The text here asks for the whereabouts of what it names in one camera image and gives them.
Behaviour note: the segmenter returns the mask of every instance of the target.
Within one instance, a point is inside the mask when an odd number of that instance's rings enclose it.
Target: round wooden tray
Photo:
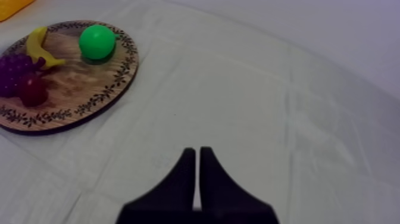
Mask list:
[[[82,58],[79,49],[81,32],[101,24],[118,34],[112,57],[102,63]],[[3,55],[26,52],[27,37],[10,46]],[[48,26],[43,48],[55,58],[65,59],[43,76],[49,98],[38,107],[25,107],[21,100],[0,98],[0,126],[17,133],[54,133],[93,118],[116,102],[135,77],[138,51],[124,31],[97,21],[66,21]]]

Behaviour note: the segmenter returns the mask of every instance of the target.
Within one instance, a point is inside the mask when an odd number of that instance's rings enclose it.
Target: yellow banana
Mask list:
[[[36,63],[39,57],[46,60],[46,64],[41,68],[43,70],[65,64],[65,60],[54,58],[53,55],[42,48],[46,32],[47,27],[36,28],[28,35],[28,40],[26,40],[26,53],[32,58],[33,63]]]

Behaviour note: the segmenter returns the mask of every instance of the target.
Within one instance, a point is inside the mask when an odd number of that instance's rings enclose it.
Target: white tablecloth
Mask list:
[[[164,1],[39,0],[0,24],[0,49],[78,19],[125,30],[137,77],[75,129],[0,130],[0,223],[114,223],[184,147],[203,145],[282,223],[399,223],[400,103],[375,85],[265,30]]]

